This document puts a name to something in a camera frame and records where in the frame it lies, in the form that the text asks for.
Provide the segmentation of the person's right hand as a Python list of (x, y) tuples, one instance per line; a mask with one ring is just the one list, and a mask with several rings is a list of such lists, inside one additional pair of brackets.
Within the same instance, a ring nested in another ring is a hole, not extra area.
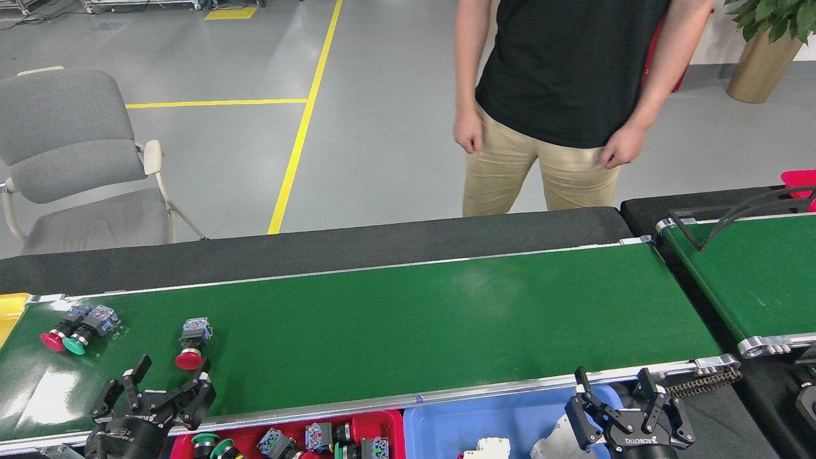
[(481, 118), (475, 108), (457, 108), (453, 138), (467, 154), (484, 154)]

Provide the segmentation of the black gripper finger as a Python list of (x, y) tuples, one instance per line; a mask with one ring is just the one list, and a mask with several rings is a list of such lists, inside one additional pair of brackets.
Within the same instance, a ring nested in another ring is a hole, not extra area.
[(576, 392), (565, 405), (565, 414), (579, 447), (586, 450), (596, 442), (608, 442), (613, 429), (627, 434), (623, 414), (594, 395), (586, 370), (579, 367), (574, 376)]
[(147, 407), (152, 422), (161, 428), (183, 425), (198, 428), (215, 400), (216, 392), (207, 373), (198, 373), (191, 381), (174, 390), (148, 390)]
[(682, 401), (662, 390), (647, 368), (640, 370), (637, 380), (635, 396), (645, 402), (645, 411), (640, 423), (632, 422), (630, 443), (635, 446), (690, 447), (696, 441), (696, 435), (685, 424), (686, 410)]
[(120, 378), (108, 379), (96, 401), (91, 404), (91, 419), (102, 424), (124, 416), (141, 407), (138, 384), (152, 365), (151, 357), (143, 355), (134, 368), (125, 371)]

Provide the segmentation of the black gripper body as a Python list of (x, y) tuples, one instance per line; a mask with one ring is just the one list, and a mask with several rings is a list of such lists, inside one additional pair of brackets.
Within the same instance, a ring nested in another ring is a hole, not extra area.
[(634, 432), (632, 435), (620, 430), (604, 434), (611, 458), (677, 458), (670, 445), (670, 436), (664, 431), (655, 433)]
[(173, 409), (161, 409), (148, 414), (139, 409), (111, 412), (94, 409), (91, 418), (96, 427), (85, 443), (87, 458), (158, 458), (171, 427), (175, 423)]

